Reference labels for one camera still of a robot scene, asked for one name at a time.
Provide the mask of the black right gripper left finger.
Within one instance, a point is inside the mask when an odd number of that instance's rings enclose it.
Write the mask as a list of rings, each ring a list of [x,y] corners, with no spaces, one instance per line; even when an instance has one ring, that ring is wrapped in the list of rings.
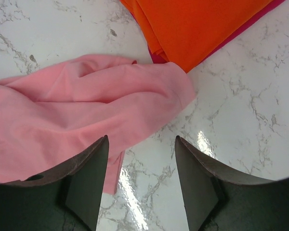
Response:
[[[108,150],[104,136],[53,168],[0,183],[0,231],[96,230]]]

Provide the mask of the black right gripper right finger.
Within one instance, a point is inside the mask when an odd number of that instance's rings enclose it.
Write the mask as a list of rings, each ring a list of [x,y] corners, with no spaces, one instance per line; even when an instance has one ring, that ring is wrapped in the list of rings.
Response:
[[[181,137],[175,158],[189,230],[289,231],[289,177],[241,172]]]

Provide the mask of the pink t-shirt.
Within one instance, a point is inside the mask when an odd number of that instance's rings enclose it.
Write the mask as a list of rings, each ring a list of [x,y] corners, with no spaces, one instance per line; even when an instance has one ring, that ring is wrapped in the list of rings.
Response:
[[[81,153],[103,136],[103,191],[115,194],[124,152],[156,133],[195,98],[178,65],[84,55],[0,79],[0,183],[27,178]]]

